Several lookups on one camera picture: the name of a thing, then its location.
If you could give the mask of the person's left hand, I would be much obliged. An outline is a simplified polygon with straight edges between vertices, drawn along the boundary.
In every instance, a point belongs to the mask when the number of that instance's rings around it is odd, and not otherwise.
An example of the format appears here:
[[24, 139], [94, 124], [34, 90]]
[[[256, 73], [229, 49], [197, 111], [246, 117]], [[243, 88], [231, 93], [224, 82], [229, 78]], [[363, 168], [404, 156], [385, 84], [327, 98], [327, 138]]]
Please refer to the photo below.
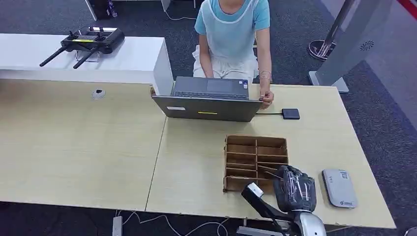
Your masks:
[[274, 101], [274, 93], [268, 88], [260, 88], [259, 101], [262, 101], [261, 109], [267, 109]]

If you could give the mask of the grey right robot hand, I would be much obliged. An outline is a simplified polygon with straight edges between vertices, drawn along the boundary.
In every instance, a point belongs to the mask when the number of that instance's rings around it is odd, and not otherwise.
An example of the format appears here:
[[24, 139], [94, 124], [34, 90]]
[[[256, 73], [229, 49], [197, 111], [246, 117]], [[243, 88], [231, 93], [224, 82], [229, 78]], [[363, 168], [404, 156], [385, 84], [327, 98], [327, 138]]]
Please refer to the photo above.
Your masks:
[[282, 212], [303, 210], [313, 212], [317, 204], [314, 178], [291, 166], [281, 166], [273, 182], [277, 204]]

